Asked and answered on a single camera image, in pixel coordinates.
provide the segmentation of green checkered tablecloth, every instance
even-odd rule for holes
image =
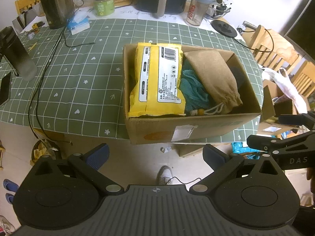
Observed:
[[[235,52],[248,74],[260,105],[263,88],[260,69],[251,52],[234,40],[212,31],[186,25],[139,20],[91,20],[90,28],[71,35],[66,31],[68,45],[95,42],[67,48],[62,40],[49,66],[41,91],[38,116],[44,129],[86,136],[128,138],[122,107],[123,46],[138,42],[179,43],[219,48]],[[21,36],[23,45],[38,67],[38,73],[55,44],[61,29],[44,27],[29,40]],[[10,71],[3,59],[0,77]],[[0,108],[0,120],[28,126],[27,109],[33,88],[39,76],[30,82],[13,77],[11,100]],[[33,116],[35,102],[31,105],[31,121],[39,127]],[[245,141],[257,132],[259,118],[246,123],[224,136],[188,141],[191,143],[216,143]]]

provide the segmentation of open cardboard box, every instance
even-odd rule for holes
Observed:
[[[278,117],[281,114],[296,114],[296,109],[291,99],[273,105],[272,99],[283,95],[283,92],[279,89],[277,84],[269,80],[264,80],[263,87],[264,102],[262,104],[262,115],[258,126],[258,134],[276,136],[291,129],[299,129],[299,127],[270,121],[270,118]]]
[[[238,90],[243,105],[226,115],[204,115],[185,117],[129,118],[130,92],[135,83],[134,55],[137,44],[125,45],[123,49],[124,66],[124,114],[129,138],[132,144],[171,142],[173,136],[181,139],[198,139],[224,135],[261,114],[261,109],[251,83],[234,52],[217,50],[229,67],[237,67],[244,75],[244,83]],[[210,48],[182,45],[182,51],[195,51]]]

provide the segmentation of phone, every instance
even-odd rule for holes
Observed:
[[[1,80],[0,85],[0,107],[10,100],[12,72],[8,73]]]

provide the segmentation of white label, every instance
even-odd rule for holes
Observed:
[[[277,127],[269,127],[264,129],[263,131],[268,131],[268,132],[276,132],[278,130],[280,130],[281,128],[277,128]]]
[[[198,125],[176,126],[172,137],[172,142],[190,138],[190,135],[192,134],[193,130],[197,127]]]
[[[148,100],[150,51],[151,51],[151,47],[149,46],[145,46],[143,49],[142,65],[141,65],[141,73],[140,73],[140,86],[139,86],[139,101],[140,102],[147,102]]]
[[[180,104],[177,97],[178,49],[159,47],[158,102]]]

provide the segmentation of teal towel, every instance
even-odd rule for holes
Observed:
[[[210,109],[215,105],[211,96],[207,93],[199,77],[196,75],[189,61],[186,59],[182,68],[181,84],[179,89],[186,100],[185,113],[189,115],[191,110]]]

